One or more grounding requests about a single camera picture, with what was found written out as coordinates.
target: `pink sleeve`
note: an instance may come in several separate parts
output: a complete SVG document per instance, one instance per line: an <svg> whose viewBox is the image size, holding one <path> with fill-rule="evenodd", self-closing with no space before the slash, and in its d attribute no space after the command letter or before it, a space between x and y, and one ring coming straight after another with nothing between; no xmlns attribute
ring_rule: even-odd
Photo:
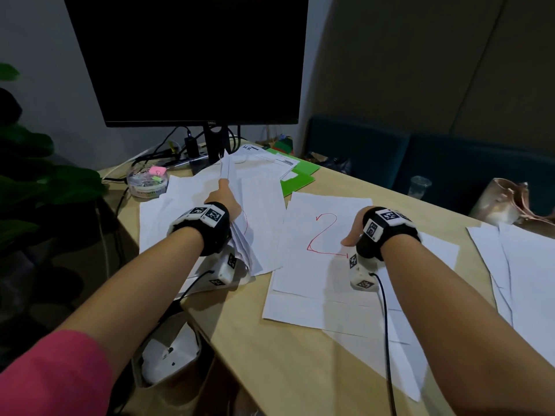
<svg viewBox="0 0 555 416"><path fill-rule="evenodd" d="M104 416L113 374L99 344L56 331L0 374L0 414Z"/></svg>

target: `computer monitor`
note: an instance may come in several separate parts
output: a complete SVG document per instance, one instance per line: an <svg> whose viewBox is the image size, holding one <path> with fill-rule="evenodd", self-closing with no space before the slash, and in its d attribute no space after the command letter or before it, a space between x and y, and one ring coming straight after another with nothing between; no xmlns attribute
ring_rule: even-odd
<svg viewBox="0 0 555 416"><path fill-rule="evenodd" d="M308 0L65 2L107 126L299 122Z"/></svg>

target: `wooden desk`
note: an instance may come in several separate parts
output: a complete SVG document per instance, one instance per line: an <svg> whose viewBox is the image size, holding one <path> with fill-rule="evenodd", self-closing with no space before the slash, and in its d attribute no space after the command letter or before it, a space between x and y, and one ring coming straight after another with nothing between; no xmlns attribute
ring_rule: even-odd
<svg viewBox="0 0 555 416"><path fill-rule="evenodd" d="M190 171L174 174L190 176ZM375 205L410 216L419 230L460 245L455 270L495 304L489 273L465 229L478 226L478 221L325 168L314 176L316 181L301 192L370 197ZM124 188L112 184L106 197L112 209ZM129 200L119 219L138 242L139 203ZM328 335L261 318L269 281L270 275L265 274L236 290L205 292L184 300L184 308L261 409L268 416L389 415L385 379ZM398 389L395 400L399 415L450 413L429 370L419 403Z"/></svg>

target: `forearm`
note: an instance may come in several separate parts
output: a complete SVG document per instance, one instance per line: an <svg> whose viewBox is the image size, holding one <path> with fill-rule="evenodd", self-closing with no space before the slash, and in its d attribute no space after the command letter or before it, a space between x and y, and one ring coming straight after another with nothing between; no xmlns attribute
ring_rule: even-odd
<svg viewBox="0 0 555 416"><path fill-rule="evenodd" d="M95 339L118 377L179 292L203 247L195 229L172 233L118 271L58 329Z"/></svg>
<svg viewBox="0 0 555 416"><path fill-rule="evenodd" d="M470 285L407 235L381 249L391 283L455 410L550 414L555 369Z"/></svg>

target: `hand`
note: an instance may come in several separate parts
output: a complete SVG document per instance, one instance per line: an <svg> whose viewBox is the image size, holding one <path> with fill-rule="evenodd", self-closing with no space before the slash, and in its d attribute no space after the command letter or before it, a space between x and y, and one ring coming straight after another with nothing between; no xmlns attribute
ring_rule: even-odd
<svg viewBox="0 0 555 416"><path fill-rule="evenodd" d="M358 211L355 216L355 221L352 223L351 231L345 237L345 239L342 240L341 245L345 247L354 247L356 245L364 229L364 226L362 225L362 219L364 219L364 215L366 214L366 212L370 209L373 209L374 207L376 206L365 207L364 209Z"/></svg>
<svg viewBox="0 0 555 416"><path fill-rule="evenodd" d="M218 181L218 189L216 191L212 191L208 195L204 204L211 201L222 203L227 208L230 222L233 222L233 220L237 219L237 217L241 214L241 206L235 200L232 191L229 189L229 180L221 179Z"/></svg>

